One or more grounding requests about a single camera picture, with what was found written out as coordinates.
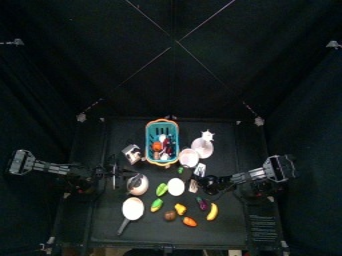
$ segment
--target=banana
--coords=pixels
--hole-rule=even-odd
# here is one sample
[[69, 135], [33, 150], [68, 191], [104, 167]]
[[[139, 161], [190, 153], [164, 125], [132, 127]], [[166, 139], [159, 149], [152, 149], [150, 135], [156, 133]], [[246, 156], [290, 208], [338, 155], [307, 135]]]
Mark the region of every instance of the banana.
[[219, 213], [219, 208], [218, 205], [215, 203], [211, 203], [211, 209], [210, 209], [210, 213], [207, 215], [207, 220], [211, 221], [216, 218]]

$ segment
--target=yellow fruit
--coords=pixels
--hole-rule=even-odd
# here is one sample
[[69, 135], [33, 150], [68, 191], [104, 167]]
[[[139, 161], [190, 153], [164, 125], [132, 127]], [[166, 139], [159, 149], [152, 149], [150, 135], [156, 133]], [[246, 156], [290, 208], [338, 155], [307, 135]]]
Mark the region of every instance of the yellow fruit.
[[176, 212], [179, 215], [184, 215], [184, 213], [187, 211], [187, 207], [183, 204], [176, 204], [175, 209], [176, 209]]
[[211, 203], [211, 209], [210, 209], [210, 213], [207, 215], [207, 220], [208, 221], [215, 220], [218, 213], [219, 213], [218, 205], [215, 203]]

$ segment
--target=white star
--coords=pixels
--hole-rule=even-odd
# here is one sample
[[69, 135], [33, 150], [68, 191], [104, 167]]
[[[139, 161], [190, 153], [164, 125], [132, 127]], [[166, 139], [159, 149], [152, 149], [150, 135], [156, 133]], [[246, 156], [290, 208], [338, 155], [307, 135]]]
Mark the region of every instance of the white star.
[[204, 141], [214, 141], [212, 136], [215, 133], [211, 133], [208, 130], [206, 132], [202, 132], [202, 139]]

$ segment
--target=teal basket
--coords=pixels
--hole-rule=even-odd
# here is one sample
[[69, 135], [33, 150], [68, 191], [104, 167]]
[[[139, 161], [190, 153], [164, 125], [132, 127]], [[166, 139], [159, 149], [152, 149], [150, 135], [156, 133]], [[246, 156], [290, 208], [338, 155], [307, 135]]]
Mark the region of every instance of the teal basket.
[[[159, 135], [166, 134], [172, 137], [174, 153], [168, 160], [155, 160], [152, 143], [158, 141]], [[178, 161], [179, 156], [179, 128], [174, 121], [156, 119], [146, 125], [146, 160], [155, 165], [168, 166]]]

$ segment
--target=black enclosure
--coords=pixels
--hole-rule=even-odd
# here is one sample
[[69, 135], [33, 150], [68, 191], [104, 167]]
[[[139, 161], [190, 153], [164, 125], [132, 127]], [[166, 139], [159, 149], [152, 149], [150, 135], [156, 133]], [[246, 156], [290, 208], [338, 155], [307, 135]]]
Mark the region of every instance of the black enclosure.
[[[342, 44], [338, 0], [3, 0], [1, 172], [16, 149], [68, 162], [80, 127], [100, 118], [256, 127], [260, 117], [267, 154], [294, 154], [301, 172], [279, 198], [291, 255], [342, 255], [342, 48], [330, 41]], [[53, 182], [0, 176], [0, 255], [35, 255], [49, 238]]]

